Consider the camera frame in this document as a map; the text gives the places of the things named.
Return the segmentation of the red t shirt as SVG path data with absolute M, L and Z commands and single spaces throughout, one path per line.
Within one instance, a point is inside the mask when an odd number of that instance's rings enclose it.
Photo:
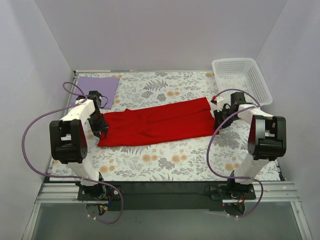
M 109 125 L 98 147 L 145 146 L 211 136 L 215 118 L 207 98 L 105 113 Z

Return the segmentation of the white plastic basket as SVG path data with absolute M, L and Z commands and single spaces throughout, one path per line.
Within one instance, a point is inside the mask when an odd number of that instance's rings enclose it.
M 257 62 L 252 58 L 223 58 L 212 62 L 218 90 L 240 89 L 251 94 L 261 106 L 273 102 Z

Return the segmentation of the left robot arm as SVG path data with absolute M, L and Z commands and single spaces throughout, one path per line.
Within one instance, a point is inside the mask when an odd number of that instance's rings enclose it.
M 88 145 L 84 131 L 84 124 L 89 122 L 92 134 L 97 137 L 105 137 L 109 130 L 103 114 L 101 113 L 102 94 L 92 90 L 87 95 L 88 99 L 78 96 L 77 106 L 60 120 L 54 120 L 49 124 L 51 156 L 72 169 L 80 178 L 78 186 L 84 194 L 88 194 L 95 200 L 102 200 L 106 194 L 106 187 L 97 182 L 103 177 L 86 159 Z

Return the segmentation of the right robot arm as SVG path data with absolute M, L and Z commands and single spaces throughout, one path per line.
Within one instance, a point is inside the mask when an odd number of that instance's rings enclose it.
M 245 96 L 245 92 L 235 91 L 230 95 L 230 103 L 219 95 L 211 100 L 216 105 L 213 112 L 215 129 L 229 127 L 236 120 L 244 120 L 250 125 L 248 154 L 226 183 L 209 186 L 213 200 L 254 197 L 253 182 L 257 174 L 268 163 L 283 157 L 287 150 L 286 119 L 263 112 L 257 101 L 248 102 Z

